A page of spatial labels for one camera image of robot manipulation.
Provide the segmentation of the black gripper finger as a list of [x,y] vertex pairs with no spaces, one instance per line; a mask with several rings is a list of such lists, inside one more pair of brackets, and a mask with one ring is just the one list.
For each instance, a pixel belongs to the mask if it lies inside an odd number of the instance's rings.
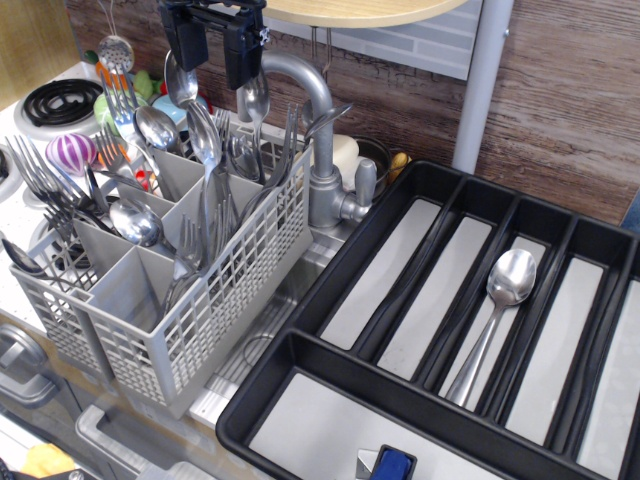
[[224,33],[224,57],[228,87],[238,90],[258,75],[262,46],[252,31],[229,30]]
[[191,71],[209,59],[206,30],[197,23],[178,23],[167,28],[172,53],[185,71]]

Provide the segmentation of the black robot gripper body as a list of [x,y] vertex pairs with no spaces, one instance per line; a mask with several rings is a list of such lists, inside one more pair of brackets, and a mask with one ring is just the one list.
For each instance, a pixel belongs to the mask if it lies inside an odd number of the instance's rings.
[[270,40],[263,20],[266,1],[159,1],[161,21],[172,48],[206,43],[206,30],[247,32],[248,43]]

